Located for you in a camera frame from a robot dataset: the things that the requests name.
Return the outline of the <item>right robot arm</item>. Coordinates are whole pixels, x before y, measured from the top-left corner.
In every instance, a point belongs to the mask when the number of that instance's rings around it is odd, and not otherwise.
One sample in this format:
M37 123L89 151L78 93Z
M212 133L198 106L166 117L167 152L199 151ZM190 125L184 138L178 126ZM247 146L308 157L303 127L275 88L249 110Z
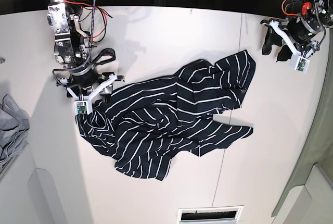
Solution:
M106 35L106 27L94 32L95 13L99 12L106 26L110 15L96 6L96 1L48 0L47 20L55 36L54 57L62 68L52 71L57 86L67 90L67 96L82 100L86 96L107 99L113 85L106 81L113 72L99 73L97 66L115 60L115 51L103 49L93 57L92 49Z

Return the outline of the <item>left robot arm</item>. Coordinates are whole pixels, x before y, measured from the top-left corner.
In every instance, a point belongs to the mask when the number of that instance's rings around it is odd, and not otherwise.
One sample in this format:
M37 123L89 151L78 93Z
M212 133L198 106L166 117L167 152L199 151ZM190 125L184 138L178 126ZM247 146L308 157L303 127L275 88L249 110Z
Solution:
M320 50L326 29L332 28L332 0L284 0L281 10L284 19L261 21L267 27L262 54L270 54L276 45L281 48L277 61L308 59Z

